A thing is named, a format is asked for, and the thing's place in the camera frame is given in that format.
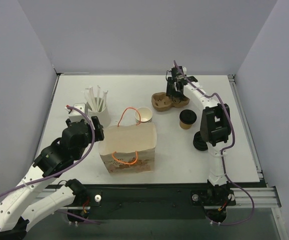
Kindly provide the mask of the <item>brown cardboard cup carrier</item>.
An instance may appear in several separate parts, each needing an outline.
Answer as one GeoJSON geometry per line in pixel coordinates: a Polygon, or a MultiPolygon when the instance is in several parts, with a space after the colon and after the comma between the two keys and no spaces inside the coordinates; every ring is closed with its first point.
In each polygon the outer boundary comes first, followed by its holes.
{"type": "Polygon", "coordinates": [[[157,112],[166,112],[171,108],[183,108],[187,106],[190,99],[187,97],[170,97],[165,92],[157,92],[151,96],[152,107],[157,112]]]}

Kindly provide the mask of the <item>printed paper takeout bag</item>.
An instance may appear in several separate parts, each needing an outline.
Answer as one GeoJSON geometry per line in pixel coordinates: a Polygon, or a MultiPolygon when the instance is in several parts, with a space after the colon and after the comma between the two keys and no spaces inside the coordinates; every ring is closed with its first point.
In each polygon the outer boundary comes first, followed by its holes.
{"type": "Polygon", "coordinates": [[[153,122],[122,125],[127,107],[116,125],[104,129],[104,140],[98,144],[99,156],[111,175],[136,174],[155,170],[157,129],[153,122]]]}

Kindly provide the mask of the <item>black plastic cup lid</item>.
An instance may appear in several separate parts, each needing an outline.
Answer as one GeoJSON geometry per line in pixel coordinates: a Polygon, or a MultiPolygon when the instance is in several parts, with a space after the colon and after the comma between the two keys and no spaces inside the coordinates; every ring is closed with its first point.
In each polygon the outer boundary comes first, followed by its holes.
{"type": "Polygon", "coordinates": [[[188,124],[189,123],[194,124],[197,120],[197,115],[193,110],[185,109],[180,112],[179,120],[188,124]]]}

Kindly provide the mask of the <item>stack of black lids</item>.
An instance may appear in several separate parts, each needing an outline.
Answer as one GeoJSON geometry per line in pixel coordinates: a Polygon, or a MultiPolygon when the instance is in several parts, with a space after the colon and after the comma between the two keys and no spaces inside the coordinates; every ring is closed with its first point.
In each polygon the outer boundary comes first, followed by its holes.
{"type": "Polygon", "coordinates": [[[199,151],[204,152],[208,150],[207,143],[202,139],[201,133],[199,131],[195,133],[192,143],[193,146],[199,151]]]}

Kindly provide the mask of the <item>single brown paper cup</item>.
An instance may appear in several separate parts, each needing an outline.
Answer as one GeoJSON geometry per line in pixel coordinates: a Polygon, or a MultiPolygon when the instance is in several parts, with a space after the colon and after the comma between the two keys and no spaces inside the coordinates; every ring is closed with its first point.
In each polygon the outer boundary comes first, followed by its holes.
{"type": "Polygon", "coordinates": [[[184,130],[188,130],[192,127],[192,123],[186,123],[186,122],[183,122],[183,121],[179,121],[179,126],[184,129],[184,130]]]}

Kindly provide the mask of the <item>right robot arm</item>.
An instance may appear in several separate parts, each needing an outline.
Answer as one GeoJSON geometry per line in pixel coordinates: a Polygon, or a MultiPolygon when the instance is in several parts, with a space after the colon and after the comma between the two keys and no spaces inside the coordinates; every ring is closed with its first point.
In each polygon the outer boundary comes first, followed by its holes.
{"type": "Polygon", "coordinates": [[[184,66],[174,65],[167,72],[166,95],[172,98],[188,98],[201,112],[200,136],[208,150],[209,174],[207,181],[214,187],[206,191],[206,198],[217,204],[224,198],[220,186],[228,183],[225,167],[226,150],[235,144],[235,133],[232,130],[230,108],[223,103],[217,93],[208,94],[194,76],[185,74],[184,66]],[[232,135],[232,144],[228,145],[232,135]]]}

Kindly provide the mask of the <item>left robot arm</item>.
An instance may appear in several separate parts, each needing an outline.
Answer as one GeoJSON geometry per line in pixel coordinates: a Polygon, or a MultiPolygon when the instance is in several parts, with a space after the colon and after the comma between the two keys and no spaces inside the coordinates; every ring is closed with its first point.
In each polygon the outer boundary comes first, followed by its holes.
{"type": "Polygon", "coordinates": [[[74,178],[35,201],[65,169],[85,158],[95,142],[104,139],[103,126],[96,116],[76,122],[67,119],[66,125],[62,136],[40,152],[21,182],[4,195],[0,202],[0,240],[22,240],[35,224],[58,209],[90,200],[85,186],[74,178]]]}

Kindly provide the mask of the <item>white cylindrical straw holder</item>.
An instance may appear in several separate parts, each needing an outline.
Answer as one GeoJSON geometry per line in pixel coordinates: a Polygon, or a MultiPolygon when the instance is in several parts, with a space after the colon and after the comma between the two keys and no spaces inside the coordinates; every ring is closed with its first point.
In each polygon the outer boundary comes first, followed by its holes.
{"type": "Polygon", "coordinates": [[[88,103],[85,104],[86,109],[87,109],[87,116],[89,118],[91,117],[97,117],[100,124],[104,127],[107,128],[110,123],[111,123],[111,117],[108,111],[108,107],[106,104],[102,103],[101,104],[101,111],[100,112],[93,112],[90,105],[88,103]]]}

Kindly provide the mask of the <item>white wrapped straw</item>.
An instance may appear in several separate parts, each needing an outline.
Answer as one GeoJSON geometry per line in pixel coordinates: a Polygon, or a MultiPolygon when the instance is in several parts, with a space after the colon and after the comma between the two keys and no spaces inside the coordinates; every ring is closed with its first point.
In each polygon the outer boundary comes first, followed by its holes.
{"type": "Polygon", "coordinates": [[[104,91],[100,103],[100,112],[102,112],[107,106],[107,95],[108,91],[104,91]]]}
{"type": "Polygon", "coordinates": [[[97,107],[97,111],[100,112],[100,93],[101,93],[101,87],[98,85],[97,86],[97,99],[96,99],[96,107],[97,107]]]}
{"type": "Polygon", "coordinates": [[[82,92],[83,92],[84,98],[85,98],[86,102],[88,103],[91,111],[93,111],[93,110],[94,110],[94,108],[93,108],[93,102],[92,102],[92,99],[91,99],[91,97],[90,97],[90,95],[89,95],[89,90],[86,88],[86,89],[83,90],[82,92]]]}
{"type": "Polygon", "coordinates": [[[88,89],[88,93],[90,95],[90,98],[92,100],[92,103],[93,103],[93,112],[97,112],[97,104],[96,104],[96,101],[95,101],[95,96],[94,96],[94,90],[93,90],[93,87],[89,87],[87,88],[88,89]]]}

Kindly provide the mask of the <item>stack of brown paper cups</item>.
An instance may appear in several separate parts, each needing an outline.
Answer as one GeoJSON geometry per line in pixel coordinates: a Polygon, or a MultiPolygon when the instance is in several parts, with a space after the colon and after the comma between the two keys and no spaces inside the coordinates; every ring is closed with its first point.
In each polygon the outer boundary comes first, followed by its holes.
{"type": "Polygon", "coordinates": [[[148,107],[139,107],[135,112],[135,122],[140,123],[150,123],[153,119],[153,112],[148,107]]]}

